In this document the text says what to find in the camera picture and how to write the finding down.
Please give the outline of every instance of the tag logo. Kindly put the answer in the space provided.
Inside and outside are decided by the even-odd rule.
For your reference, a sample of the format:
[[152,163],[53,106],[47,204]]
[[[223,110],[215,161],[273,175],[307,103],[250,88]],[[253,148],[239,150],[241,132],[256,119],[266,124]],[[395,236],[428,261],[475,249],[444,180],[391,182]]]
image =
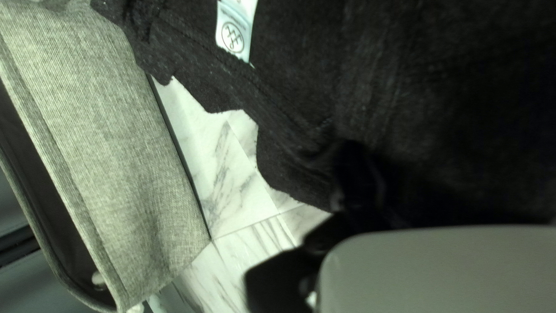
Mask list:
[[233,53],[240,53],[245,47],[245,42],[240,29],[232,22],[222,25],[222,40],[228,50]]

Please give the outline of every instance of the clothing tag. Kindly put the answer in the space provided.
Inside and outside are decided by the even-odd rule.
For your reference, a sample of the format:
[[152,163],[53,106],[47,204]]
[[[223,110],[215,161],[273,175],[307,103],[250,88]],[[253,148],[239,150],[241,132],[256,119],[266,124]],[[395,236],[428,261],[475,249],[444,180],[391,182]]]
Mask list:
[[218,1],[216,44],[246,63],[256,6],[257,0]]

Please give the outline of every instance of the gray heather fabric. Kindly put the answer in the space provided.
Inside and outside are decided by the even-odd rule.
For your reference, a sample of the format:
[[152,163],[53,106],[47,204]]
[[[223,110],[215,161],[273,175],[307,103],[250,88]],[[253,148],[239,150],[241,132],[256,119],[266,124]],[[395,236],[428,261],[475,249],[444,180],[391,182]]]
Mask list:
[[90,307],[124,312],[177,276],[209,234],[125,36],[88,5],[0,0],[0,78],[116,308],[67,283],[16,190],[53,271]]

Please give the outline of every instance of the gray fabric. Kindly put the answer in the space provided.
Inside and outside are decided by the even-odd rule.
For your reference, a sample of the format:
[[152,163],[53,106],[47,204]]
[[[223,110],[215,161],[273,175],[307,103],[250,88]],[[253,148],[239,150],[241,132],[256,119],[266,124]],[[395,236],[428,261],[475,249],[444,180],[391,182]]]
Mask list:
[[[60,11],[0,0],[0,77],[124,312],[168,284],[209,235],[125,36],[87,1],[70,1]],[[66,286],[90,307],[114,311]]]

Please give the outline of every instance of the marble floor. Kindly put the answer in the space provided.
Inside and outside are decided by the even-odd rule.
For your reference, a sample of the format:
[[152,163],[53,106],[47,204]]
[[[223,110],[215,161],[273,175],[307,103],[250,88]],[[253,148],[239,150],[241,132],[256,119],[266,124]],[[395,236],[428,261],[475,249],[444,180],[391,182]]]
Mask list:
[[213,238],[170,294],[203,313],[248,312],[244,273],[298,246],[329,214],[268,186],[256,165],[257,125],[242,110],[209,114],[175,79],[155,85]]

